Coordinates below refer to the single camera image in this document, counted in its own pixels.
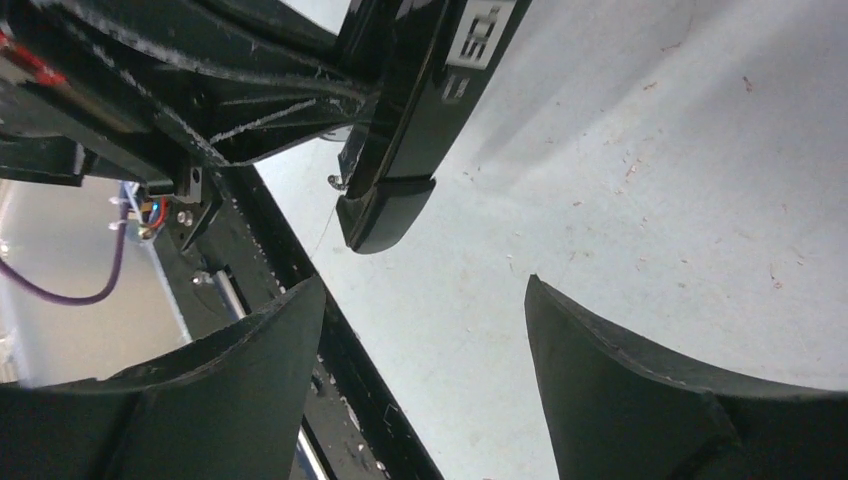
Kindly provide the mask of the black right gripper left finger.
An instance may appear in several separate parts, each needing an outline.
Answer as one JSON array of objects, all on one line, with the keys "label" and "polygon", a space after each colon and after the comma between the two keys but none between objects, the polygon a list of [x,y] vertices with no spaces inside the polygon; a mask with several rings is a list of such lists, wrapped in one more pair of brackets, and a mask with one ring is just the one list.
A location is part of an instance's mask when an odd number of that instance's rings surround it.
[{"label": "black right gripper left finger", "polygon": [[5,479],[285,479],[325,308],[317,278],[105,380],[1,389]]}]

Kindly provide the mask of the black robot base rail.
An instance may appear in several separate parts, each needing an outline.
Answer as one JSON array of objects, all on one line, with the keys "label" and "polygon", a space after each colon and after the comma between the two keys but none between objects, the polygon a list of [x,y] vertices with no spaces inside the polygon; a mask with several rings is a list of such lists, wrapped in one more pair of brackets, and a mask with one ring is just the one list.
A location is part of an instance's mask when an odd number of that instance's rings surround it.
[{"label": "black robot base rail", "polygon": [[207,477],[439,478],[256,170],[196,181],[154,247],[189,336],[223,350],[189,408]]}]

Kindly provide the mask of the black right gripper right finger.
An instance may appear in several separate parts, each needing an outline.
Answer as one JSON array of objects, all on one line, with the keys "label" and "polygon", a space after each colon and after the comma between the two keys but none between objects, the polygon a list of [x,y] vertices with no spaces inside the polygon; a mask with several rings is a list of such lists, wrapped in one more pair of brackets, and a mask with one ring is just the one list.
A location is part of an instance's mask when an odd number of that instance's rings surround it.
[{"label": "black right gripper right finger", "polygon": [[729,371],[531,276],[524,309],[562,479],[843,479],[847,395]]}]

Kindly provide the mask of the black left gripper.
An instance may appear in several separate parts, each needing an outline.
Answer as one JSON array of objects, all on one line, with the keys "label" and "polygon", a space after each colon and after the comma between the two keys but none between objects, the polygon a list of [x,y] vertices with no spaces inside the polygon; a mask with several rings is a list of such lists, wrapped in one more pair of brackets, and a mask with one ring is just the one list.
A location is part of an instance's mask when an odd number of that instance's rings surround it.
[{"label": "black left gripper", "polygon": [[286,1],[4,1],[1,177],[134,183],[181,251],[247,165],[360,119],[378,88]]}]

